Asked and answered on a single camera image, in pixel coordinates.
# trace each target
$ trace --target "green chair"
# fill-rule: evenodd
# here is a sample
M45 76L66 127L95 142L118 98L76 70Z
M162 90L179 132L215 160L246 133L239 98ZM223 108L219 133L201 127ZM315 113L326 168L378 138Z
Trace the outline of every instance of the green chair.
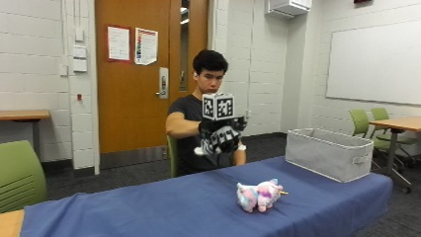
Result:
M167 142L167 158L170 159L170 177L178 177L178 155L175 151L175 139L166 137Z
M44 170L29 141L0 144L0 213L46 200Z
M363 110L350 110L353 122L354 122L354 132L353 136L359 135L362 138L366 138L369 133L369 117ZM389 146L390 142L386 140L378 140L378 139L370 139L373 142L373 150L379 153L379 155L386 159L386 156L382 155L382 153L389 152ZM403 167L402 162L398 159L394 159L395 162L398 162L399 166Z
M373 108L373 109L370 109L370 113L371 113L371 116L373 116L374 120L386 120L386 119L389 119L389 114L387 114L385 108ZM374 134L375 134L375 132L378 130L382 130L382 134L377 135L375 138L378 140L389 141L391 138L390 138L390 134L386 134L387 127L378 126L378 125L373 128L369 138L373 138L373 136L374 136ZM407 137L407 136L397 136L397 144L413 145L415 143L417 143L417 139L415 138L411 138L411 137ZM413 165L415 163L414 157L407 153L407 151L402 147L399 147L399 150L405 153L405 155L407 156L407 158L411 161L409 166Z

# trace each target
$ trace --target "stuffed animal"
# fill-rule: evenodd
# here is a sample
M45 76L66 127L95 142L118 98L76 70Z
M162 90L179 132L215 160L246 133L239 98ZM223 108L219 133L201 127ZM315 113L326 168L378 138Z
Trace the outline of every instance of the stuffed animal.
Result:
M279 195L285 195L282 186L277 184L277 179L261 182L257 186L245 186L237 183L238 204L246 212L253 212L257 206L259 212L271 208Z

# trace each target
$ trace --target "black and white cube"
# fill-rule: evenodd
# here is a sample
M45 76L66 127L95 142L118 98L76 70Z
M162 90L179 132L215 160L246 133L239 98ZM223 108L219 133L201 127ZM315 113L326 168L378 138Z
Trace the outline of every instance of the black and white cube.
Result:
M202 116L211 120L231 119L234 117L234 95L202 95Z

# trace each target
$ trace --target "blue tablecloth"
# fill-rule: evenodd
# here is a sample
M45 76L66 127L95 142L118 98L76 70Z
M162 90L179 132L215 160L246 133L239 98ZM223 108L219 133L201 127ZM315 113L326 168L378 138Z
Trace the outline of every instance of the blue tablecloth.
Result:
M278 179L289 195L242 211L237 187ZM382 175L341 184L274 157L245 166L25 207L21 236L350 236L386 212Z

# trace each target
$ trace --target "paper sign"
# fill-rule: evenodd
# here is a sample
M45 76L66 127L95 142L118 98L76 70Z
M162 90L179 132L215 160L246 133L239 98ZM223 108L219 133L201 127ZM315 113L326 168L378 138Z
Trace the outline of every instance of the paper sign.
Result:
M117 61L130 60L130 30L107 27L107 59Z
M157 61L158 32L135 28L134 63L147 65Z

